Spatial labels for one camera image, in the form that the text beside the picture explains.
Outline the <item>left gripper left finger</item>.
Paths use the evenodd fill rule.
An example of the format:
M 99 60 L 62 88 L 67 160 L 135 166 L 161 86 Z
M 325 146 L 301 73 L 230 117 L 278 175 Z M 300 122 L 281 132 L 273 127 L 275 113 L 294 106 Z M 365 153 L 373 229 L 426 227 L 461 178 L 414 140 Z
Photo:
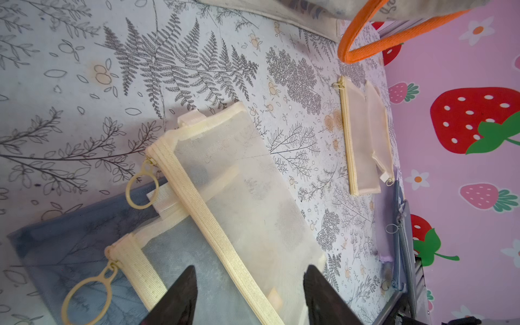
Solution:
M 197 297 L 196 268 L 189 265 L 140 325 L 192 325 Z

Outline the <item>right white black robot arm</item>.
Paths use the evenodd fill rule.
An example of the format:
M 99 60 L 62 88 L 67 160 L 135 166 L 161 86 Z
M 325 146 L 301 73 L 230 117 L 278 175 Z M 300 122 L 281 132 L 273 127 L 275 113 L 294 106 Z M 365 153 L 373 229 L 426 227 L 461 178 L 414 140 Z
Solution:
M 436 298 L 432 291 L 426 290 L 425 295 L 412 299 L 412 296 L 404 295 L 402 311 L 395 317 L 395 324 L 433 324 L 431 315 L 435 311 Z M 440 324 L 483 324 L 482 315 L 474 314 L 467 308 L 457 311 L 447 322 Z

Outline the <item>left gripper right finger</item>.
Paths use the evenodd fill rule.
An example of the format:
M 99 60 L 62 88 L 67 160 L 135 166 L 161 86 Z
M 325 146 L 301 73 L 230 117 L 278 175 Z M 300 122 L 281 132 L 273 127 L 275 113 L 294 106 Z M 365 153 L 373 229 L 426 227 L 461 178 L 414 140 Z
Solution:
M 310 325 L 363 325 L 315 265 L 308 265 L 303 289 Z

